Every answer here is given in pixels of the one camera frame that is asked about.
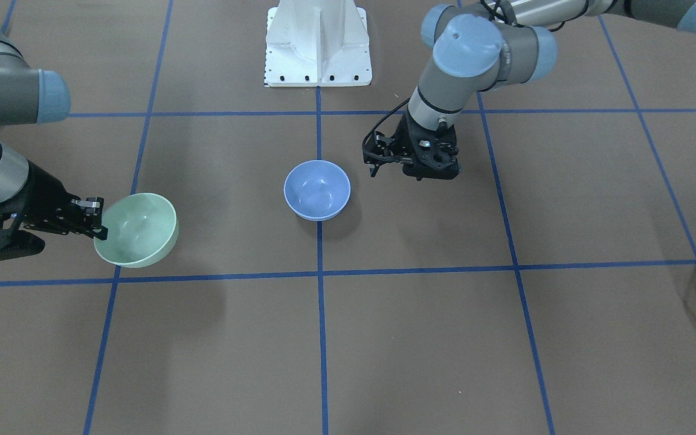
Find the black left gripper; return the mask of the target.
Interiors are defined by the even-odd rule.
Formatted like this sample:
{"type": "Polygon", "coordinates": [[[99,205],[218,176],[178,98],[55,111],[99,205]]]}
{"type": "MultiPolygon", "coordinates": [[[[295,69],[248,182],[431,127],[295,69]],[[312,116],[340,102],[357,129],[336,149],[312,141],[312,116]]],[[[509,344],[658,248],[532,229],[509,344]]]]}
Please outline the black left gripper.
{"type": "Polygon", "coordinates": [[[445,122],[428,130],[411,115],[403,115],[394,132],[394,154],[400,157],[403,173],[417,181],[455,179],[461,172],[458,153],[455,127],[445,122]]]}

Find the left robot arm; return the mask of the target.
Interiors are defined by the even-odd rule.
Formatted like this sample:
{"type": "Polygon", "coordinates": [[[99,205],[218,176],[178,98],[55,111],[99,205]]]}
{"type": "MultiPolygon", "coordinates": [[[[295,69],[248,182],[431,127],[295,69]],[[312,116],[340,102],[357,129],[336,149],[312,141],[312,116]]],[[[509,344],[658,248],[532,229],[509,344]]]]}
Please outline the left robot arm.
{"type": "Polygon", "coordinates": [[[621,16],[696,33],[696,1],[478,1],[438,5],[425,16],[431,49],[405,113],[390,138],[365,146],[372,173],[398,163],[417,181],[459,175],[455,123],[473,94],[541,79],[557,62],[553,35],[583,17],[621,16]]]}

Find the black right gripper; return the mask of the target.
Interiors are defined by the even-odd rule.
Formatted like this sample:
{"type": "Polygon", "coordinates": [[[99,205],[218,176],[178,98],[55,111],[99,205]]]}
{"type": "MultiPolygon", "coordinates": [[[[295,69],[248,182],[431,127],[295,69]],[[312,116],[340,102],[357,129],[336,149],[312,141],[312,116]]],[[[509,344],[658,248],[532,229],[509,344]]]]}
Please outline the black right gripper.
{"type": "Polygon", "coordinates": [[[29,162],[27,182],[16,196],[0,203],[0,213],[17,214],[23,226],[36,231],[106,240],[108,229],[100,220],[85,220],[85,214],[101,214],[104,203],[101,196],[81,200],[68,193],[58,179],[29,162]]]}

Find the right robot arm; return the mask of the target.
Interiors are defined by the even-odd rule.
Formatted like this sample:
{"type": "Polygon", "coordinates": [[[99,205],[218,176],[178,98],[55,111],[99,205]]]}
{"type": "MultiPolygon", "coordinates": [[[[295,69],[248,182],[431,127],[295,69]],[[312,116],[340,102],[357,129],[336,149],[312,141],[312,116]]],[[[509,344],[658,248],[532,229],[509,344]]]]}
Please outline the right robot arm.
{"type": "MultiPolygon", "coordinates": [[[[63,77],[28,65],[0,30],[0,126],[62,121],[70,106],[63,77]]],[[[0,214],[16,214],[39,231],[105,240],[103,207],[102,198],[82,200],[67,193],[61,182],[0,143],[0,214]]]]}

